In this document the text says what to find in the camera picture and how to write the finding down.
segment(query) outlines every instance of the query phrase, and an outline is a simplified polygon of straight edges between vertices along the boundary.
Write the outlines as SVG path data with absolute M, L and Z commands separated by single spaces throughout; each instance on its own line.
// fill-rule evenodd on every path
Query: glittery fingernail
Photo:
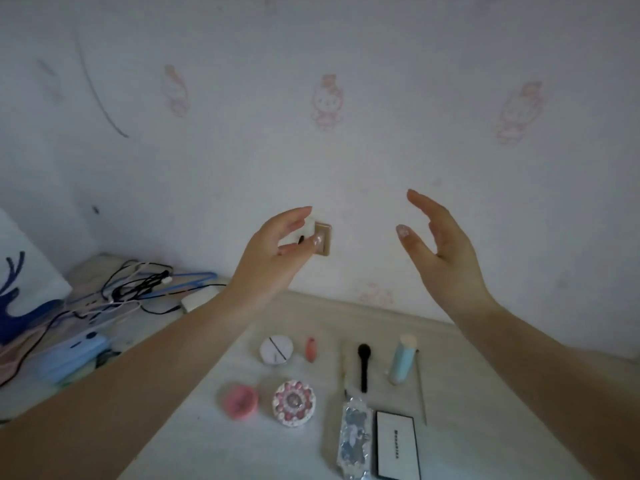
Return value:
M 396 226 L 396 232 L 398 233 L 398 237 L 407 237 L 409 235 L 409 227 L 400 224 Z

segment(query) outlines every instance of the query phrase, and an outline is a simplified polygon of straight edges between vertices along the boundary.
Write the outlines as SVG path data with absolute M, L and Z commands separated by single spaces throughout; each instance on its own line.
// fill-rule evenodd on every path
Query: forearm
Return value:
M 116 478 L 240 336 L 250 312 L 220 293 L 27 411 L 0 430 L 3 476 Z
M 596 478 L 640 472 L 637 398 L 500 306 L 451 317 L 500 377 Z

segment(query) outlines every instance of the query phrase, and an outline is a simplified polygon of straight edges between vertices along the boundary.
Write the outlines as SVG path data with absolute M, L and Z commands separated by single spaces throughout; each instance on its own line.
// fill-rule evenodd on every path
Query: person's left hand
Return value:
M 277 293 L 286 290 L 300 268 L 322 245 L 322 234 L 315 234 L 300 244 L 278 242 L 300 229 L 311 207 L 291 209 L 270 218 L 256 232 L 228 284 L 226 293 L 251 308 L 266 305 Z

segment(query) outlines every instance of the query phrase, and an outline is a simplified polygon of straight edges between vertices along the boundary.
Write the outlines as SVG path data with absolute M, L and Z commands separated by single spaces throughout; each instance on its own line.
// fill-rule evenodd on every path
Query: black makeup brush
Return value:
M 358 355 L 362 363 L 362 383 L 360 389 L 363 393 L 367 392 L 367 366 L 369 365 L 369 357 L 371 357 L 371 347 L 366 344 L 361 344 L 358 347 Z

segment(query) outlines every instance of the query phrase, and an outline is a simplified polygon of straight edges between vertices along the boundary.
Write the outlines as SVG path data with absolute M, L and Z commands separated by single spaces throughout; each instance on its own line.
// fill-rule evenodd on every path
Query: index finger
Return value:
M 291 226 L 304 220 L 311 214 L 311 206 L 298 207 L 297 209 L 286 210 L 277 216 L 270 218 L 260 229 L 260 232 L 267 237 L 268 240 L 277 243 L 284 236 L 291 233 Z
M 451 216 L 449 211 L 433 199 L 422 195 L 415 190 L 409 189 L 406 193 L 407 200 L 414 204 L 418 209 L 423 211 L 425 215 L 436 224 L 436 226 L 444 231 L 462 231 L 456 220 Z

